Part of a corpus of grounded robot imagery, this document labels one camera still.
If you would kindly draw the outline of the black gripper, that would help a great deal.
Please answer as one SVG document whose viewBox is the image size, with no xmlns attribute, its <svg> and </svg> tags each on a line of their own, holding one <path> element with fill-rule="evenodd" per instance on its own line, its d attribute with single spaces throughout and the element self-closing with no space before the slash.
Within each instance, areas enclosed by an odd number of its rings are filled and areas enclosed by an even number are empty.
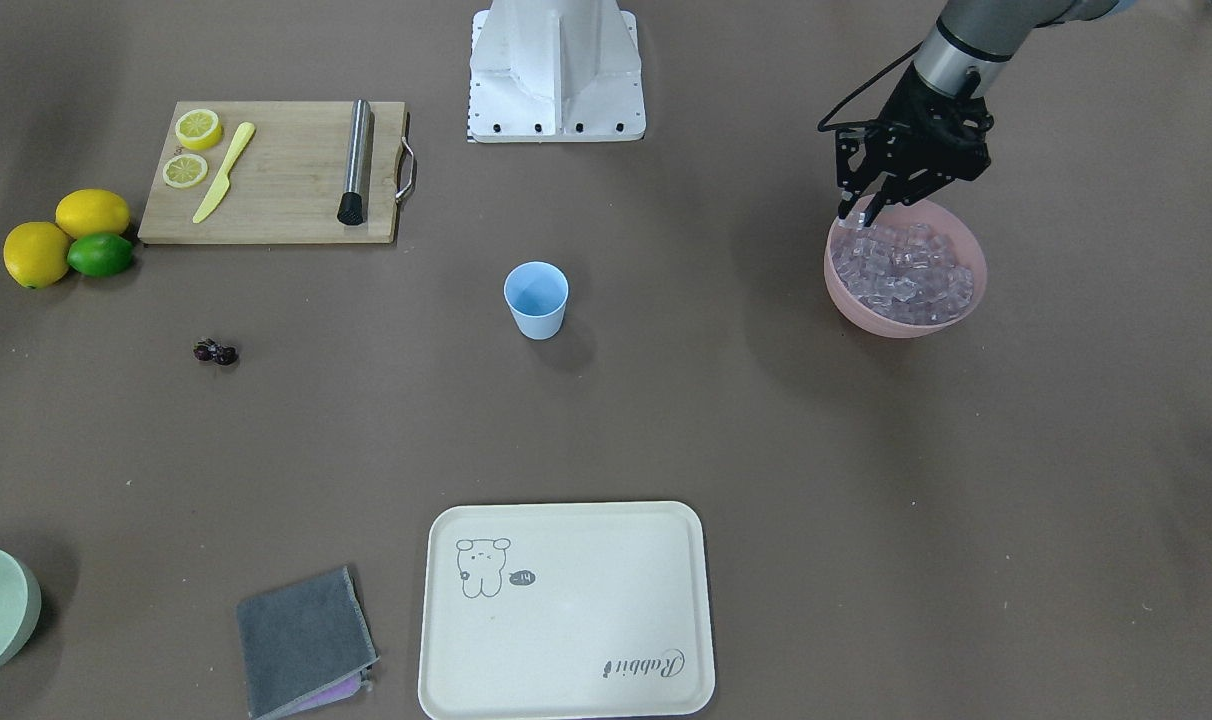
<svg viewBox="0 0 1212 720">
<path fill-rule="evenodd" d="M 882 208 L 911 206 L 953 181 L 976 181 L 991 165 L 987 132 L 994 118 L 977 95 L 978 72 L 964 69 L 962 95 L 941 95 L 909 68 L 877 118 L 833 126 L 836 217 L 848 218 L 865 196 L 865 227 Z M 871 192 L 876 181 L 879 190 Z"/>
</svg>

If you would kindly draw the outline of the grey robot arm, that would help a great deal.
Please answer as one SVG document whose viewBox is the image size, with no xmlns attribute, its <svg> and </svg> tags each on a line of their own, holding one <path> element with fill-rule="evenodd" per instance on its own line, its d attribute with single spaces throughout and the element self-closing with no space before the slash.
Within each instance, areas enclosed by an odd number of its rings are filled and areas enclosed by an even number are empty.
<svg viewBox="0 0 1212 720">
<path fill-rule="evenodd" d="M 1103 19 L 1131 1 L 949 1 L 925 40 L 882 68 L 821 119 L 835 143 L 837 219 L 862 198 L 863 227 L 888 205 L 909 206 L 954 181 L 976 181 L 990 167 L 989 91 L 1034 29 Z M 876 118 L 834 122 L 850 99 L 901 64 Z"/>
</svg>

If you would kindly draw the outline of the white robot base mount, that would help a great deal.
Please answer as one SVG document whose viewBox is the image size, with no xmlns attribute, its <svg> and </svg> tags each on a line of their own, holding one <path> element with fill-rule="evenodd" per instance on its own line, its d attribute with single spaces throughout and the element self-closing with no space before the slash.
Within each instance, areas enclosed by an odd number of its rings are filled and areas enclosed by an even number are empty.
<svg viewBox="0 0 1212 720">
<path fill-rule="evenodd" d="M 614 1 L 493 1 L 470 23 L 465 137 L 630 142 L 647 132 L 638 18 Z"/>
</svg>

